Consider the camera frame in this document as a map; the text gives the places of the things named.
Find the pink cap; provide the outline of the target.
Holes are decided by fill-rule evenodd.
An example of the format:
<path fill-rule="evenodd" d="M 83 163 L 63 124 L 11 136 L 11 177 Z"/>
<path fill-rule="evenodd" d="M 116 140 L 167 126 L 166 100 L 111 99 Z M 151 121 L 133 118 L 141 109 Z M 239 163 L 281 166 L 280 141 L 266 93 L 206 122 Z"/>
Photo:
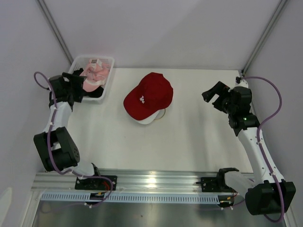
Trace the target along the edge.
<path fill-rule="evenodd" d="M 80 74 L 84 77 L 83 90 L 93 92 L 107 82 L 110 73 L 110 65 L 102 62 L 100 59 L 89 59 L 89 62 L 83 72 Z"/>

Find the white NY cap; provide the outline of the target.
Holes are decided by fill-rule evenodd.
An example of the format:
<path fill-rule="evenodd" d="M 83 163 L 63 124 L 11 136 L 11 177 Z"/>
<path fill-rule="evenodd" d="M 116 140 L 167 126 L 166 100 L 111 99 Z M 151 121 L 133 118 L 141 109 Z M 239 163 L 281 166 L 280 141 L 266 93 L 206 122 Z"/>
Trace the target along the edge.
<path fill-rule="evenodd" d="M 152 115 L 150 115 L 149 117 L 147 117 L 143 120 L 136 120 L 136 121 L 142 125 L 150 124 L 150 123 L 154 122 L 154 119 L 155 119 L 156 115 L 158 114 L 158 112 L 159 111 L 156 111 L 155 113 L 153 113 Z"/>

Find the red cap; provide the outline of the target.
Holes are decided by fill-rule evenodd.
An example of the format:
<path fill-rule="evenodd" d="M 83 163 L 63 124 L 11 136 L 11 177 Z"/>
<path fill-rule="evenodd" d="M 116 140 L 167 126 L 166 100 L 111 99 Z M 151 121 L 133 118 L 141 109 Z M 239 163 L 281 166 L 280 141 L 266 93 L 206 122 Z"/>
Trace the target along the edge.
<path fill-rule="evenodd" d="M 151 72 L 125 97 L 123 106 L 135 120 L 142 121 L 159 110 L 169 107 L 173 87 L 163 74 Z"/>

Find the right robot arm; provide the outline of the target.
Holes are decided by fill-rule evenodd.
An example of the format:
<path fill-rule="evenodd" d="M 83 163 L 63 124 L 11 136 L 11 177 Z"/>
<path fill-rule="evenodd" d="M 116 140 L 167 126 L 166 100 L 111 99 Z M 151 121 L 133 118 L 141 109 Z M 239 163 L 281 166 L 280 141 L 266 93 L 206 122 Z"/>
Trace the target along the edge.
<path fill-rule="evenodd" d="M 236 168 L 221 168 L 217 172 L 216 187 L 221 191 L 232 189 L 243 196 L 251 215 L 280 214 L 289 209 L 296 193 L 293 182 L 285 180 L 277 169 L 263 139 L 261 124 L 251 112 L 252 91 L 246 81 L 230 88 L 217 82 L 202 93 L 203 100 L 227 114 L 229 125 L 244 147 L 253 170 L 254 180 L 246 178 Z"/>

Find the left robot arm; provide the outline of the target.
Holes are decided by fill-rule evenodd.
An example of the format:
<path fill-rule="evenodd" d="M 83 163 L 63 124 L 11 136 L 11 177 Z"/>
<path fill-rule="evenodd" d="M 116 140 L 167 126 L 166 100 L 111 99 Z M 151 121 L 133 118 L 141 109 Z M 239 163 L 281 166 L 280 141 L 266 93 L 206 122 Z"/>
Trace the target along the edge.
<path fill-rule="evenodd" d="M 34 73 L 34 78 L 38 75 L 46 80 L 48 85 L 44 89 L 50 92 L 48 123 L 44 131 L 33 138 L 45 170 L 86 178 L 87 186 L 98 189 L 102 185 L 102 177 L 97 174 L 97 167 L 80 159 L 80 152 L 67 130 L 74 103 L 83 99 L 84 79 L 69 73 L 47 78 L 38 71 Z"/>

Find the black cap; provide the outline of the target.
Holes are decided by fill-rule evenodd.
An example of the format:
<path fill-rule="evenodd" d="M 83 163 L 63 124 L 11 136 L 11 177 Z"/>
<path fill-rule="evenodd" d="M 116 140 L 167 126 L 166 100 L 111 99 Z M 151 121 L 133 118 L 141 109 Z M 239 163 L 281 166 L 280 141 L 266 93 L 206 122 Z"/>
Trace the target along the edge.
<path fill-rule="evenodd" d="M 80 76 L 80 74 L 83 71 L 84 71 L 83 68 L 80 68 L 78 70 L 74 70 L 73 73 L 72 73 L 72 75 Z M 88 96 L 88 97 L 91 97 L 91 98 L 99 98 L 99 97 L 101 97 L 103 95 L 103 92 L 104 92 L 104 89 L 101 86 L 95 88 L 92 91 L 86 91 L 86 90 L 84 90 L 84 88 L 82 88 L 82 90 L 83 90 L 83 95 L 84 96 Z"/>

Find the white perforated plastic basket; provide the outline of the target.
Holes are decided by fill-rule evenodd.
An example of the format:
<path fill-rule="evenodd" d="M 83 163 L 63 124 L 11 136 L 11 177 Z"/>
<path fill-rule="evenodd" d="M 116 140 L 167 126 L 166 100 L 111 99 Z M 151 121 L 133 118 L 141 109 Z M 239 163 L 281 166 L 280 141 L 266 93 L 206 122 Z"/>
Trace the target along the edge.
<path fill-rule="evenodd" d="M 87 64 L 89 62 L 89 59 L 100 59 L 102 62 L 108 63 L 110 65 L 110 73 L 109 73 L 109 76 L 107 78 L 106 84 L 101 86 L 104 89 L 103 95 L 99 98 L 91 98 L 91 97 L 88 97 L 88 96 L 83 96 L 82 101 L 83 102 L 102 103 L 105 96 L 106 96 L 107 91 L 109 91 L 109 88 L 110 88 L 111 75 L 112 75 L 115 60 L 112 57 L 101 56 L 101 55 L 93 55 L 93 54 L 79 55 L 74 59 L 68 73 L 72 74 L 74 70 L 78 70 L 80 68 L 85 69 L 85 67 L 87 66 Z"/>

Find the aluminium mounting rail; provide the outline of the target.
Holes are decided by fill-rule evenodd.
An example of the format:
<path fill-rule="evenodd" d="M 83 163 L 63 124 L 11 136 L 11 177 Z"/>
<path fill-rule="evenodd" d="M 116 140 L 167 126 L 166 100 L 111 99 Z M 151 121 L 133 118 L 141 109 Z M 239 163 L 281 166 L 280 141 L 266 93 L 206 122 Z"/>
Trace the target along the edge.
<path fill-rule="evenodd" d="M 144 171 L 100 169 L 102 175 L 116 175 L 116 193 L 197 194 L 201 177 L 215 177 L 216 172 Z M 31 191 L 75 192 L 76 176 L 55 172 L 37 173 Z"/>

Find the left aluminium frame post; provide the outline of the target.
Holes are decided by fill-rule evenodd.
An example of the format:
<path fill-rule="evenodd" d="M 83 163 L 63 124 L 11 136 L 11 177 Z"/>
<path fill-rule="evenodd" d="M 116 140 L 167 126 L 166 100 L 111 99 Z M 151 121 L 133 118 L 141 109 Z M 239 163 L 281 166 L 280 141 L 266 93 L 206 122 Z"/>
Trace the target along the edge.
<path fill-rule="evenodd" d="M 48 8 L 46 1 L 45 0 L 36 0 L 36 3 L 42 13 L 42 15 L 44 16 L 48 26 L 50 27 L 50 30 L 52 31 L 55 39 L 57 40 L 57 43 L 59 44 L 65 58 L 67 59 L 68 63 L 70 65 L 72 65 L 74 59 L 70 53 L 70 50 L 60 32 L 60 29 L 57 25 L 57 23 L 55 22 L 55 19 L 50 11 L 50 9 Z"/>

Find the aluminium frame post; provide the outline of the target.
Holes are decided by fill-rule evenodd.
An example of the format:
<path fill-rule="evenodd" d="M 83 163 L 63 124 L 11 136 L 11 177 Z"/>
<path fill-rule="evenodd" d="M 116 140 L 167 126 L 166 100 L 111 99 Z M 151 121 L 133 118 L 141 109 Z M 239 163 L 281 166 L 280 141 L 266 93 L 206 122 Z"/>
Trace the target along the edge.
<path fill-rule="evenodd" d="M 277 25 L 279 19 L 281 18 L 283 12 L 285 11 L 287 5 L 289 4 L 290 0 L 280 0 L 278 5 L 276 6 L 274 12 L 272 13 L 269 21 L 266 23 L 265 28 L 263 29 L 261 36 L 259 37 L 256 45 L 254 46 L 249 58 L 247 59 L 241 73 L 243 76 L 246 75 L 250 66 L 253 64 L 259 53 L 261 52 L 263 46 L 265 45 L 266 41 L 268 40 L 269 36 L 271 35 L 272 31 L 274 30 L 275 26 Z"/>
<path fill-rule="evenodd" d="M 57 43 L 59 44 L 65 58 L 67 59 L 68 63 L 70 65 L 72 65 L 74 59 L 70 53 L 70 50 L 60 32 L 60 29 L 57 25 L 57 23 L 55 22 L 55 19 L 50 11 L 50 9 L 48 8 L 46 1 L 45 0 L 36 0 L 36 3 L 42 13 L 42 15 L 44 16 L 48 26 L 50 27 L 50 30 L 52 31 L 55 39 L 57 40 Z"/>

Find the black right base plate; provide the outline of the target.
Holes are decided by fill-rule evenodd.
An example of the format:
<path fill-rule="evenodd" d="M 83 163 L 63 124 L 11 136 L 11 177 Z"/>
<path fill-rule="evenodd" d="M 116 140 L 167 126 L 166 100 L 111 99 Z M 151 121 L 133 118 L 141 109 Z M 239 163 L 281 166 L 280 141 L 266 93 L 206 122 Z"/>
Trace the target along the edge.
<path fill-rule="evenodd" d="M 201 186 L 202 192 L 235 192 L 221 177 L 201 177 L 196 185 Z"/>

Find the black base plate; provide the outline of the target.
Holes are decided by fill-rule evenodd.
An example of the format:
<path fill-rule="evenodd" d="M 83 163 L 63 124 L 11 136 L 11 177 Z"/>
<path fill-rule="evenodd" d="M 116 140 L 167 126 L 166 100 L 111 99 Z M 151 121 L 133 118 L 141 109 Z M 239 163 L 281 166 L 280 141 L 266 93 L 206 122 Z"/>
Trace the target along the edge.
<path fill-rule="evenodd" d="M 86 190 L 86 191 L 110 191 L 111 184 L 106 179 L 92 179 L 92 178 L 83 178 L 80 179 L 77 177 L 75 182 L 75 190 Z"/>
<path fill-rule="evenodd" d="M 221 177 L 201 177 L 196 185 L 201 186 L 202 192 L 235 192 Z"/>

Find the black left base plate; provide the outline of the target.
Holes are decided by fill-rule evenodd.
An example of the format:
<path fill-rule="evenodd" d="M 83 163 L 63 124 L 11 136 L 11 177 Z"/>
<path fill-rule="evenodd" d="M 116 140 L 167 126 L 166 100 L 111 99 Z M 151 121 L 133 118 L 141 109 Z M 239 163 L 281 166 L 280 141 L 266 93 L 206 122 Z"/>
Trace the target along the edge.
<path fill-rule="evenodd" d="M 111 184 L 106 179 L 92 179 L 92 178 L 83 178 L 80 179 L 77 177 L 75 182 L 75 190 L 86 190 L 86 191 L 110 191 Z"/>

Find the right aluminium frame post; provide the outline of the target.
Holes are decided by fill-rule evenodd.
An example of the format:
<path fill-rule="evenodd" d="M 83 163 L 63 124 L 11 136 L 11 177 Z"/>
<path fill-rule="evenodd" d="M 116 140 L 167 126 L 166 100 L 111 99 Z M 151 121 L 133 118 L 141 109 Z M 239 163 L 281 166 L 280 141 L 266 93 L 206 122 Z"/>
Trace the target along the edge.
<path fill-rule="evenodd" d="M 246 75 L 250 66 L 253 64 L 259 53 L 261 52 L 263 46 L 265 45 L 266 41 L 268 40 L 269 36 L 271 35 L 272 31 L 274 30 L 275 26 L 277 25 L 279 19 L 281 18 L 283 12 L 285 11 L 287 5 L 289 4 L 290 0 L 280 0 L 278 5 L 276 6 L 274 12 L 272 13 L 269 21 L 266 23 L 265 28 L 263 29 L 261 36 L 259 37 L 256 45 L 254 46 L 249 58 L 247 59 L 241 73 L 243 76 Z"/>

